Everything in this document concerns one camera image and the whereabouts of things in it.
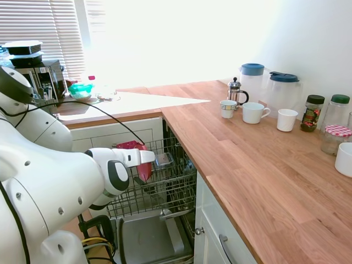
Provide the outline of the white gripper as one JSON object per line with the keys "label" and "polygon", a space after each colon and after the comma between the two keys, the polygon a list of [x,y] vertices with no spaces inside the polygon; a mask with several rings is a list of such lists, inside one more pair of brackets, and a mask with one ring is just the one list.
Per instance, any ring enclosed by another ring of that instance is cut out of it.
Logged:
{"label": "white gripper", "polygon": [[[136,167],[145,163],[150,163],[155,160],[155,154],[152,151],[139,150],[136,148],[122,149],[123,163],[126,167]],[[146,183],[139,177],[134,177],[134,181],[139,185]]]}

